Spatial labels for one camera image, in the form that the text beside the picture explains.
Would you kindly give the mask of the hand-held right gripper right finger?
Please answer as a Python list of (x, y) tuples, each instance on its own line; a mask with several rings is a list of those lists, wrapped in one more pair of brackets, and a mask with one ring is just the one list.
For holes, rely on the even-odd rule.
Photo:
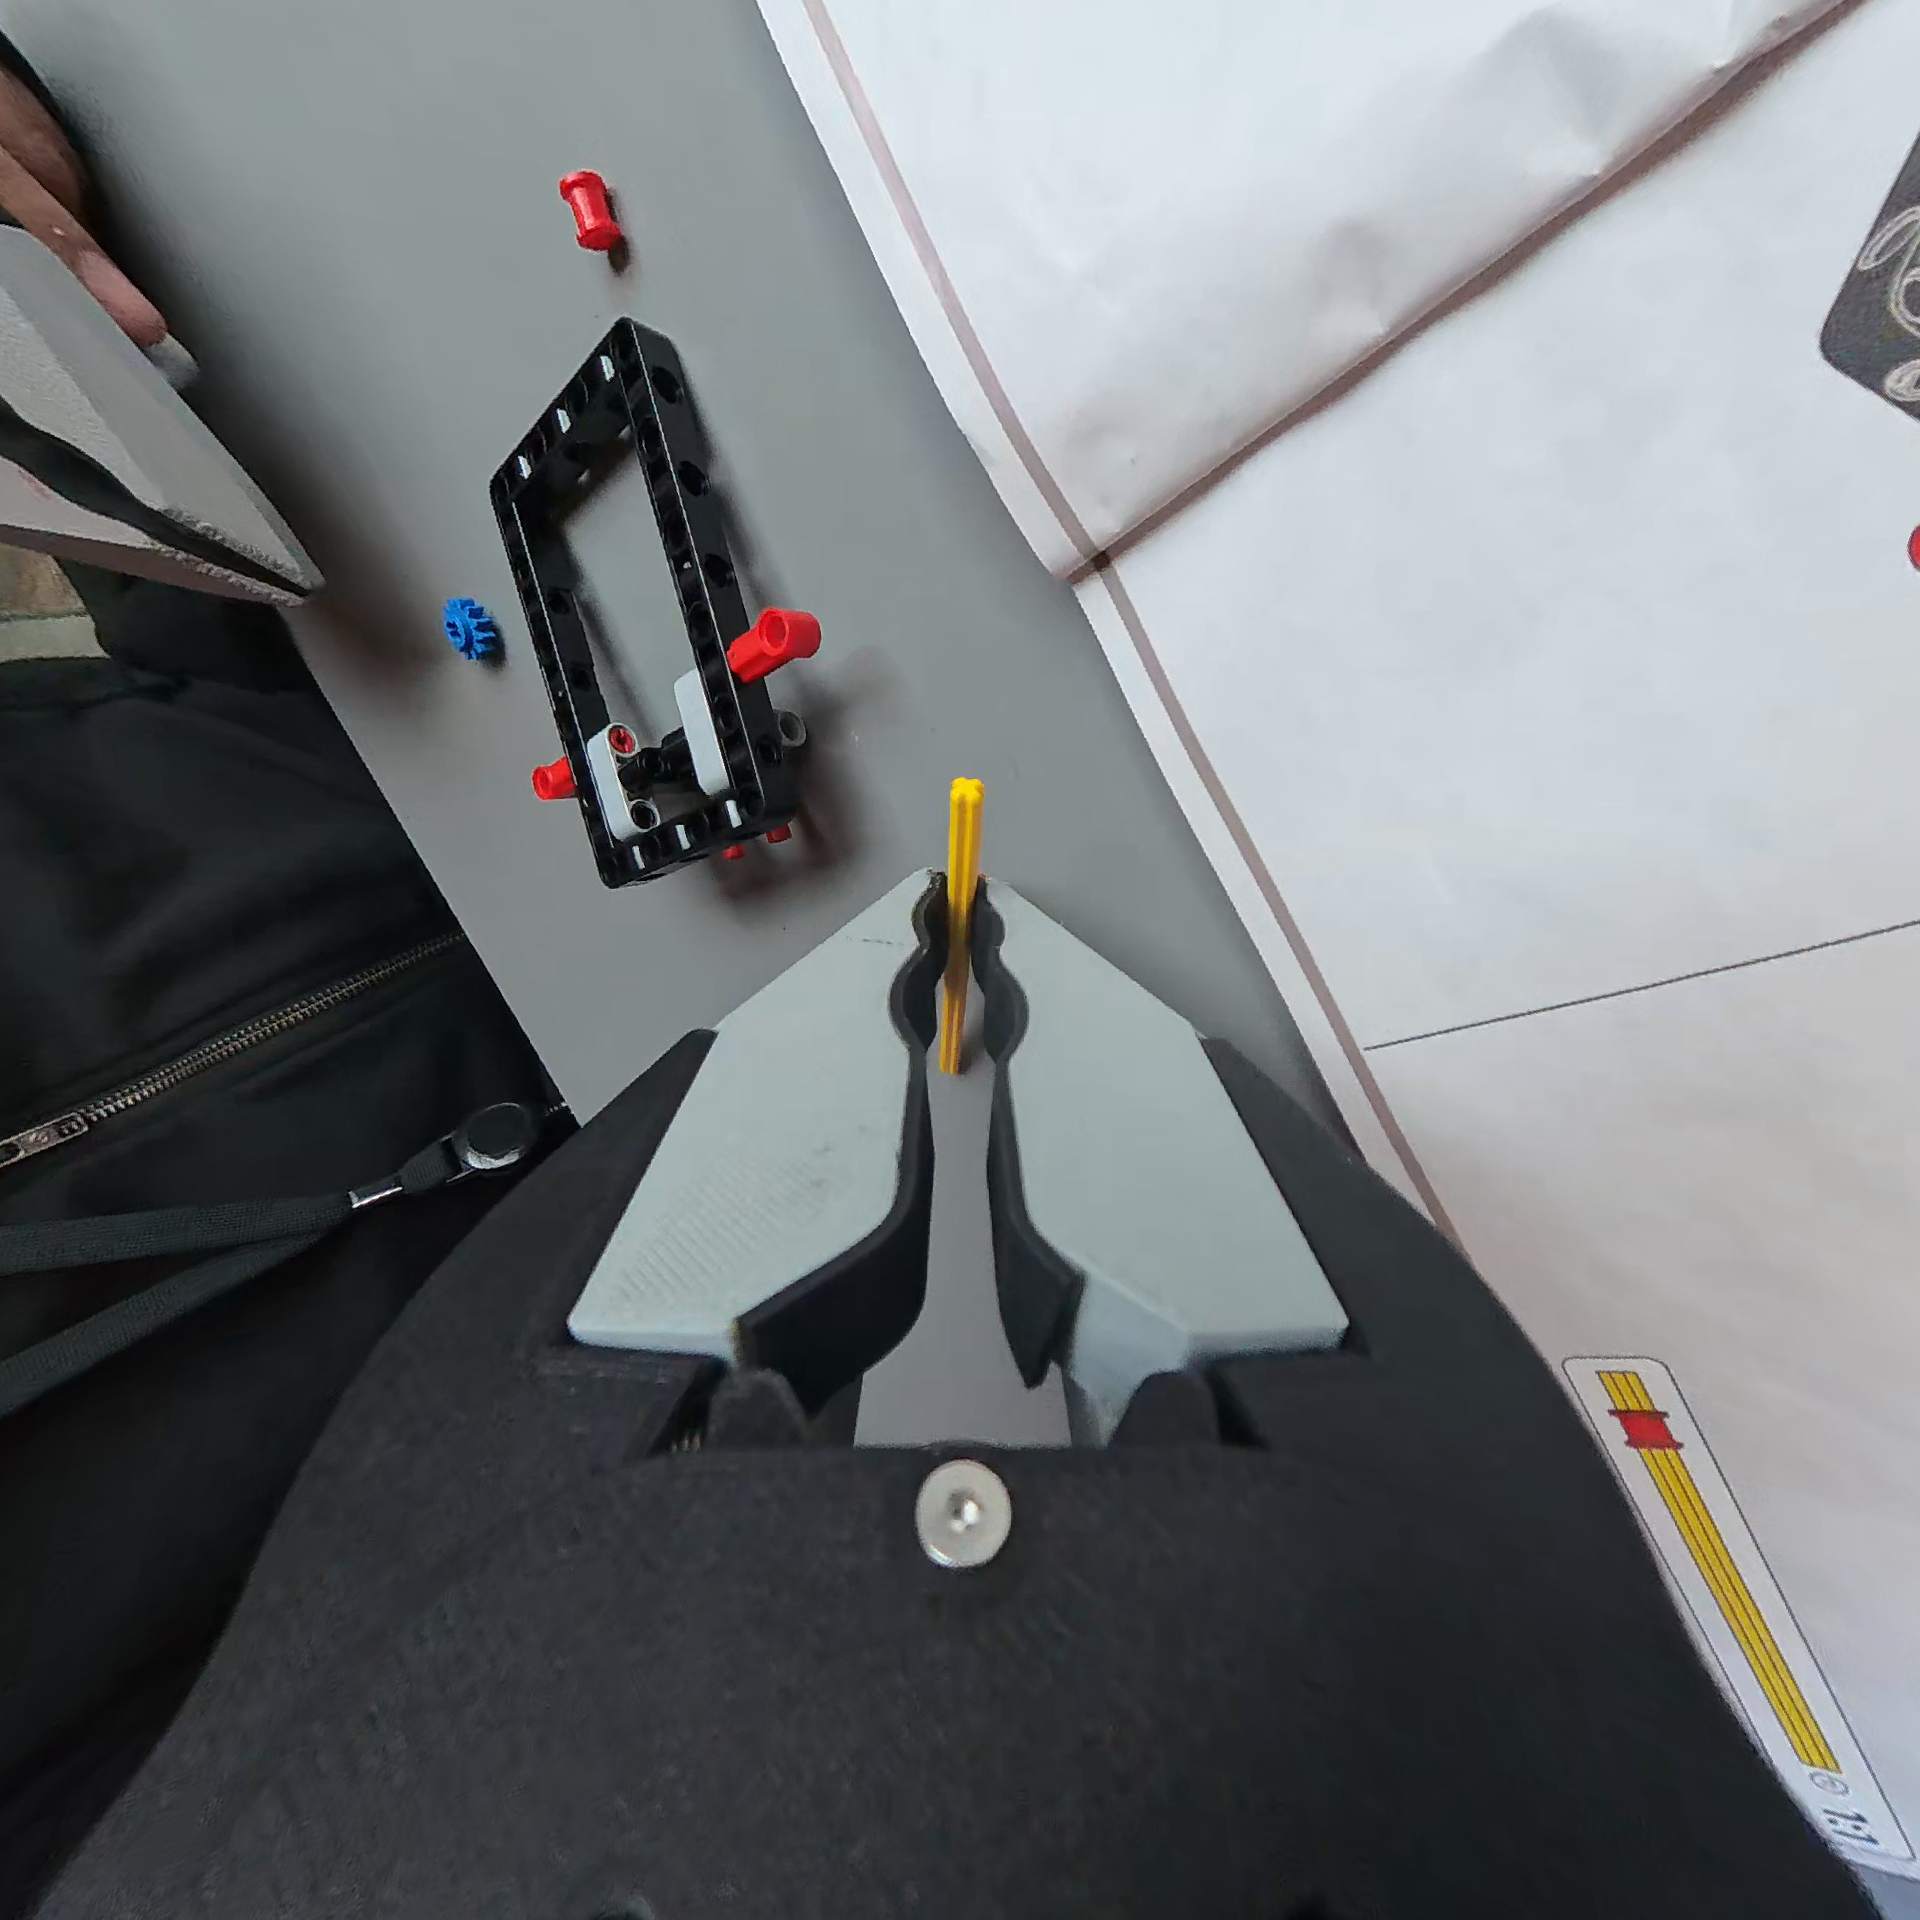
[(1023, 1380), (1061, 1371), (1074, 1444), (1152, 1377), (1338, 1349), (1350, 1315), (1201, 1034), (1000, 881), (971, 965), (1000, 1319)]

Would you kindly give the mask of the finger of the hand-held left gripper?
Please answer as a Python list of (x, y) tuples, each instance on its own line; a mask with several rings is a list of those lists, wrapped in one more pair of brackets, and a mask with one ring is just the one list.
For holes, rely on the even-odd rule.
[(237, 555), (195, 557), (119, 519), (88, 510), (11, 459), (2, 459), (2, 546), (271, 609), (296, 609), (306, 599), (306, 587), (243, 572)]
[(314, 595), (322, 575), (255, 477), (37, 237), (2, 233), (2, 459), (195, 557)]

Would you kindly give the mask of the black lego frame assembly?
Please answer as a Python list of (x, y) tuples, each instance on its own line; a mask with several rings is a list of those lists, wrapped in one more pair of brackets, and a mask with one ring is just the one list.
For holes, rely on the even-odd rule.
[[(567, 519), (625, 469), (639, 473), (689, 644), (680, 722), (659, 738), (609, 706), (567, 537)], [(627, 889), (784, 842), (800, 811), (808, 732), (770, 681), (814, 659), (823, 628), (794, 609), (751, 618), (680, 349), (617, 319), (522, 433), (487, 494), (561, 735), (535, 794), (579, 810), (600, 881)]]

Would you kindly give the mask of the person's left hand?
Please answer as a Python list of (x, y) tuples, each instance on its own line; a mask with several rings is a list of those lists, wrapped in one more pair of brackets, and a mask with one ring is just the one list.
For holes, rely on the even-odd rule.
[(158, 307), (88, 229), (89, 173), (54, 111), (9, 70), (2, 73), (2, 211), (43, 243), (141, 348), (169, 339)]

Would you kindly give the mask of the lego instruction booklet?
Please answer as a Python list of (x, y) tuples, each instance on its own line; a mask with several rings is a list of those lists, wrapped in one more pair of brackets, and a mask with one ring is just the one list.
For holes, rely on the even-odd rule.
[(1362, 1151), (1915, 1900), (1915, 4), (1815, 17), (1099, 561), (909, 158), (933, 20), (762, 17)]

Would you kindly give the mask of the yellow lego axle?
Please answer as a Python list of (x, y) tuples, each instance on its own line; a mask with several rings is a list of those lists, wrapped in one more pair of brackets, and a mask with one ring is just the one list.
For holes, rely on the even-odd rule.
[(939, 1069), (960, 1074), (966, 1065), (966, 1034), (970, 1015), (971, 981), (971, 923), (981, 877), (981, 829), (985, 785), (976, 777), (955, 777), (950, 790), (950, 852), (946, 852), (946, 919), (950, 954), (944, 965), (944, 1001), (939, 1028)]

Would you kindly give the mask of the person's black jacket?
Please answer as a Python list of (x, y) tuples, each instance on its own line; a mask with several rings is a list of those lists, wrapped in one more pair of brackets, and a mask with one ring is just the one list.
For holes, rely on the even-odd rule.
[(5, 661), (2, 1900), (195, 1686), (322, 1427), (571, 1132), (271, 609)]

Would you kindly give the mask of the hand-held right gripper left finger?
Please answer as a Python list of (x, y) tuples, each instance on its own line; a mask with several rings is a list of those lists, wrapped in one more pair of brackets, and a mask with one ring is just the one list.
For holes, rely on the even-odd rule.
[(712, 1034), (569, 1335), (781, 1373), (821, 1412), (920, 1319), (944, 877), (913, 871)]

